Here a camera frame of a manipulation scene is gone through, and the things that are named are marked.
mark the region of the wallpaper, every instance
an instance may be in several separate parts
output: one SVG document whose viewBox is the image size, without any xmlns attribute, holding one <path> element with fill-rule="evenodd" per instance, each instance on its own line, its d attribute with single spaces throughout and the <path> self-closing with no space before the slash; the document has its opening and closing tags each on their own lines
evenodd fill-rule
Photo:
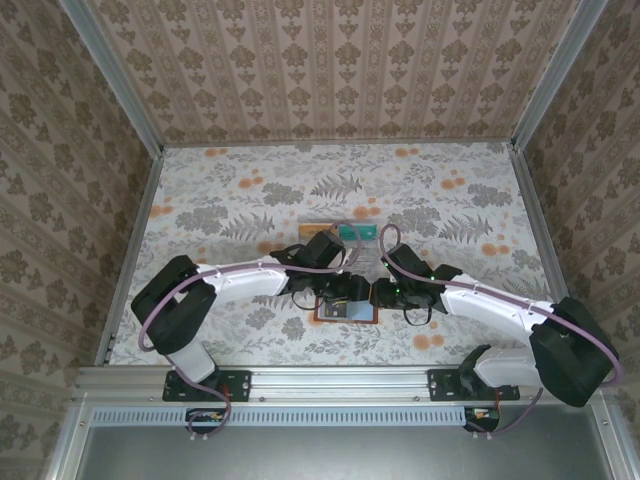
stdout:
<svg viewBox="0 0 640 480">
<path fill-rule="evenodd" d="M 210 265 L 298 243 L 303 223 L 351 219 L 400 226 L 432 267 L 448 263 L 490 285 L 549 297 L 503 143 L 176 148 L 164 152 L 111 364 L 164 359 L 137 345 L 131 300 L 176 255 Z M 389 247 L 395 241 L 389 238 Z M 388 277 L 377 241 L 370 280 Z M 313 305 L 312 295 L 298 304 Z M 410 311 L 413 323 L 425 311 Z M 479 322 L 434 312 L 414 327 L 380 310 L 377 325 L 325 323 L 290 296 L 214 304 L 198 338 L 221 365 L 420 365 L 461 362 L 476 346 L 513 346 Z"/>
<path fill-rule="evenodd" d="M 612 336 L 640 431 L 640 3 L 610 1 L 526 148 L 569 289 Z"/>
<path fill-rule="evenodd" d="M 149 167 L 58 4 L 0 2 L 0 478 L 37 478 L 55 446 Z"/>
<path fill-rule="evenodd" d="M 576 0 L 90 0 L 165 144 L 507 138 Z"/>
</svg>

